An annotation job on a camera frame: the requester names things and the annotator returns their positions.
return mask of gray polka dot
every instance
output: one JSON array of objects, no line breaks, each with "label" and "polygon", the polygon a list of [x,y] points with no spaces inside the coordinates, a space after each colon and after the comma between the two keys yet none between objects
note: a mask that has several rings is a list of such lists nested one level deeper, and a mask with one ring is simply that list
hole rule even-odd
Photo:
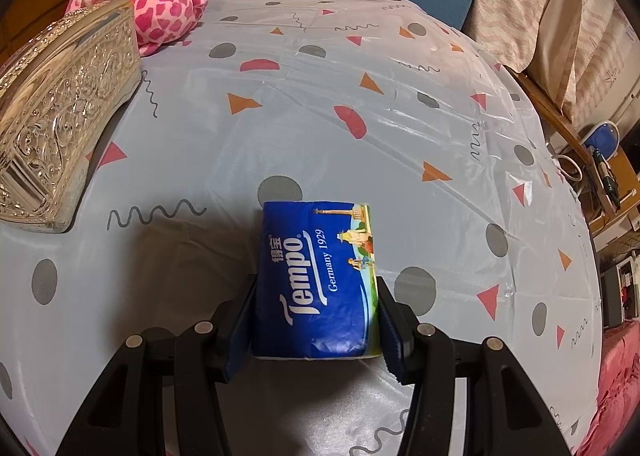
[{"label": "gray polka dot", "polygon": [[502,227],[495,223],[489,223],[486,226],[484,236],[486,237],[486,244],[489,245],[489,250],[494,253],[494,256],[503,258],[507,255],[509,244]]},{"label": "gray polka dot", "polygon": [[427,29],[425,29],[420,23],[409,23],[407,30],[409,30],[409,32],[412,32],[416,36],[427,35]]},{"label": "gray polka dot", "polygon": [[265,178],[258,187],[258,202],[260,206],[266,201],[301,201],[302,189],[289,176],[270,176]]},{"label": "gray polka dot", "polygon": [[58,271],[53,261],[50,259],[43,259],[40,261],[36,268],[33,270],[33,276],[31,276],[31,292],[36,298],[36,301],[41,305],[48,305],[56,295],[56,288],[58,287]]},{"label": "gray polka dot", "polygon": [[301,46],[300,52],[302,52],[303,54],[309,54],[310,56],[317,56],[318,58],[326,57],[326,50],[318,45]]},{"label": "gray polka dot", "polygon": [[236,50],[236,45],[234,45],[233,43],[220,43],[219,45],[211,48],[209,57],[213,59],[230,58],[236,53]]},{"label": "gray polka dot", "polygon": [[0,362],[0,388],[2,388],[2,391],[4,391],[4,394],[9,400],[14,397],[14,388],[11,385],[9,372],[6,370],[2,362]]},{"label": "gray polka dot", "polygon": [[531,314],[531,327],[533,333],[540,337],[545,332],[546,327],[546,305],[538,303]]},{"label": "gray polka dot", "polygon": [[411,306],[417,317],[424,315],[436,302],[436,280],[419,267],[407,267],[396,277],[394,295],[398,303]]},{"label": "gray polka dot", "polygon": [[429,97],[426,93],[418,91],[418,101],[422,104],[426,104],[430,108],[439,108],[440,104],[433,97]]},{"label": "gray polka dot", "polygon": [[516,157],[518,157],[518,160],[524,165],[533,165],[533,155],[526,147],[517,144],[513,148],[513,152],[516,154]]}]

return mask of blue tissue package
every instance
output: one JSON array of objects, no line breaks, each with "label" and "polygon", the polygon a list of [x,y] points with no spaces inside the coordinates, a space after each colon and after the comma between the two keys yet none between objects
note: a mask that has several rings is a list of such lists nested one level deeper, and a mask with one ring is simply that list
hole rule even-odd
[{"label": "blue tissue package", "polygon": [[276,359],[380,354],[369,206],[268,201],[252,351]]}]

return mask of embossed metal box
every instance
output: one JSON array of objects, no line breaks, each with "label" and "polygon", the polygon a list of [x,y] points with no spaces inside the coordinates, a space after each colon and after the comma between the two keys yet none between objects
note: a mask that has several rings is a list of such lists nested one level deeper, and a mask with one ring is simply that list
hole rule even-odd
[{"label": "embossed metal box", "polygon": [[65,231],[107,122],[140,83],[128,0],[78,9],[0,69],[0,219]]}]

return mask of screw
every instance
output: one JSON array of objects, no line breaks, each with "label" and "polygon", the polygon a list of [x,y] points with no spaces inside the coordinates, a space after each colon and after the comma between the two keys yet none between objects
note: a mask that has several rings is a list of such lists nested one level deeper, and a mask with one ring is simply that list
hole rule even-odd
[{"label": "screw", "polygon": [[137,348],[142,344],[142,337],[140,335],[132,335],[126,340],[125,344],[127,348]]},{"label": "screw", "polygon": [[210,333],[213,330],[213,325],[209,321],[200,321],[194,327],[196,333]]},{"label": "screw", "polygon": [[489,346],[489,348],[493,351],[500,351],[502,348],[504,348],[504,342],[502,342],[497,337],[491,337],[487,339],[486,345]]},{"label": "screw", "polygon": [[431,337],[434,333],[436,333],[436,327],[433,324],[429,324],[428,322],[423,322],[418,324],[418,333],[421,335],[426,335],[427,337]]}]

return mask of red blanket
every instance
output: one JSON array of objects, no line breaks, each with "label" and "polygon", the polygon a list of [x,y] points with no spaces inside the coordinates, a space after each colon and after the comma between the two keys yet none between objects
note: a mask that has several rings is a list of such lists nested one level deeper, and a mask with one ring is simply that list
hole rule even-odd
[{"label": "red blanket", "polygon": [[598,412],[577,456],[604,456],[640,402],[640,322],[606,330],[598,381]]}]

